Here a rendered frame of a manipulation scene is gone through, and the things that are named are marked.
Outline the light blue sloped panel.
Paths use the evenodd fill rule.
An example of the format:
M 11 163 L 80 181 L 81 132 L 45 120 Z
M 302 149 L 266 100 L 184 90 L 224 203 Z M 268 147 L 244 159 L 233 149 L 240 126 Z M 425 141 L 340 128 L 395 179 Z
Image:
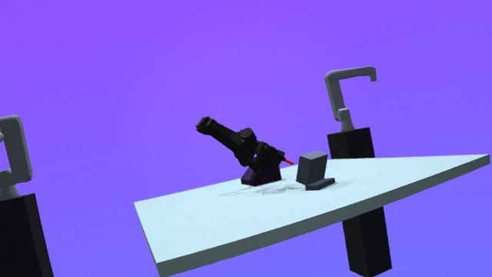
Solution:
M 327 160 L 328 154 L 319 151 L 300 155 L 296 182 L 305 185 L 306 191 L 334 184 L 334 178 L 325 178 Z

